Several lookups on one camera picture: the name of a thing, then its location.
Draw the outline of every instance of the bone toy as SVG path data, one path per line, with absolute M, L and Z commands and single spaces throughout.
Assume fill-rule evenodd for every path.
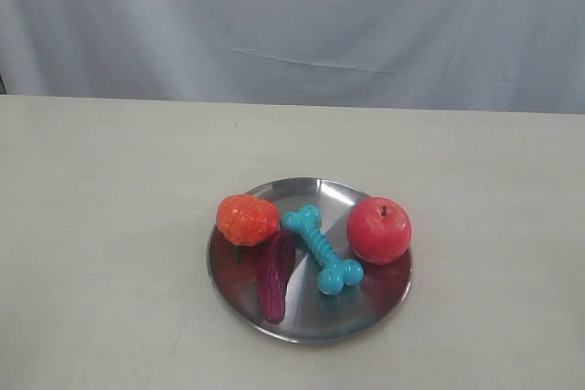
M 282 219 L 282 227 L 301 235 L 323 267 L 317 278 L 319 290 L 324 294 L 335 295 L 346 285 L 357 285 L 364 278 L 364 269 L 354 259 L 341 259 L 332 249 L 329 241 L 321 233 L 321 211 L 318 207 L 307 205 L 298 212 L 288 212 Z

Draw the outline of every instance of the apple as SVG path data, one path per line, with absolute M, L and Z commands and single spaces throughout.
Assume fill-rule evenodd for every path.
M 409 248 L 412 225 L 398 203 L 374 196 L 354 207 L 347 219 L 349 247 L 365 262 L 386 265 Z

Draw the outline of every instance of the white cloth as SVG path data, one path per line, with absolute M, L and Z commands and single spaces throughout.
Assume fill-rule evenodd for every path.
M 583 0 L 0 0 L 9 93 L 585 112 Z

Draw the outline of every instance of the metal plate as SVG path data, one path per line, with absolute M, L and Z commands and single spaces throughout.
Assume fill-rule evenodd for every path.
M 307 204 L 318 206 L 322 212 L 321 229 L 331 245 L 339 256 L 353 257 L 347 244 L 346 220 L 352 207 L 369 195 L 320 178 L 279 180 L 252 189 L 249 194 L 273 202 L 281 215 Z M 299 242 L 286 291 L 284 320 L 271 324 L 262 318 L 256 293 L 261 247 L 245 248 L 236 263 L 234 246 L 214 228 L 207 246 L 209 276 L 236 314 L 254 328 L 287 342 L 331 342 L 362 332 L 400 305 L 409 292 L 410 250 L 384 267 L 364 264 L 365 277 L 360 285 L 344 287 L 338 296 L 325 296 L 317 289 L 320 267 Z

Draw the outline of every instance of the orange fruit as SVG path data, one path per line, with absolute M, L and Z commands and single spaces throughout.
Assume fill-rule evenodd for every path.
M 232 195 L 218 207 L 218 230 L 236 246 L 252 247 L 271 237 L 280 221 L 278 207 L 254 195 Z

